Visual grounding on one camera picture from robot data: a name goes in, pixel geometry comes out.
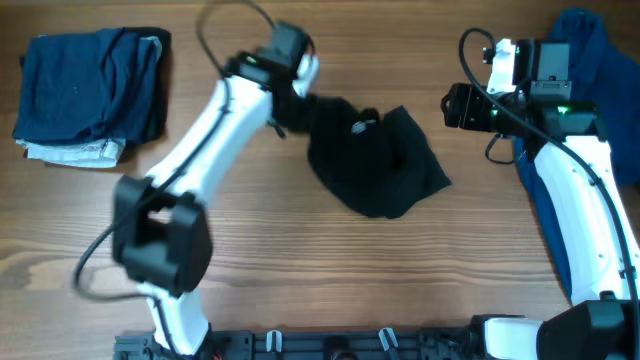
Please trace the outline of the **black t-shirt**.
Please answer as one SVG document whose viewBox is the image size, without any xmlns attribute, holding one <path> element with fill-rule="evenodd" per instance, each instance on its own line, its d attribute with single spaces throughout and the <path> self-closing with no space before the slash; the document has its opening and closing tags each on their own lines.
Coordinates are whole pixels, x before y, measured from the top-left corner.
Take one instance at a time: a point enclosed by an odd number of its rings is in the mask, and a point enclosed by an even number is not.
<svg viewBox="0 0 640 360">
<path fill-rule="evenodd" d="M 341 97 L 310 95 L 280 124 L 309 136 L 307 158 L 318 179 L 368 218 L 400 218 L 452 184 L 402 106 L 380 114 Z"/>
</svg>

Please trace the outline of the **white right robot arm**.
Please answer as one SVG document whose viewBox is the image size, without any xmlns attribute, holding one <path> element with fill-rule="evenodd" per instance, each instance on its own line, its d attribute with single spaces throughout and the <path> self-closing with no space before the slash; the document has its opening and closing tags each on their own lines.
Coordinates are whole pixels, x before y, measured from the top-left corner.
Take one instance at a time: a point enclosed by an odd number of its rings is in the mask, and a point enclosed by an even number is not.
<svg viewBox="0 0 640 360">
<path fill-rule="evenodd" d="M 572 306 L 549 320 L 499 315 L 480 323 L 493 359 L 636 359 L 639 247 L 612 174 L 596 106 L 570 99 L 568 81 L 503 89 L 456 83 L 441 100 L 447 126 L 523 140 L 560 232 L 557 266 Z"/>
</svg>

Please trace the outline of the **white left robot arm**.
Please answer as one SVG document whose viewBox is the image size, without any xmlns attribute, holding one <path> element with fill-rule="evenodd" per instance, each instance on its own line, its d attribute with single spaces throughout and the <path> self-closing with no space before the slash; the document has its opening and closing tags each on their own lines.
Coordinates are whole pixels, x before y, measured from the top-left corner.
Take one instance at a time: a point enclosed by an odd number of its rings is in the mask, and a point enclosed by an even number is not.
<svg viewBox="0 0 640 360">
<path fill-rule="evenodd" d="M 210 324 L 198 289 L 213 252 L 207 208 L 278 106 L 307 99 L 319 60 L 305 54 L 280 66 L 263 55 L 241 55 L 230 67 L 176 147 L 144 178 L 125 176 L 114 191 L 112 256 L 146 297 L 155 351 L 165 358 L 207 353 Z"/>
</svg>

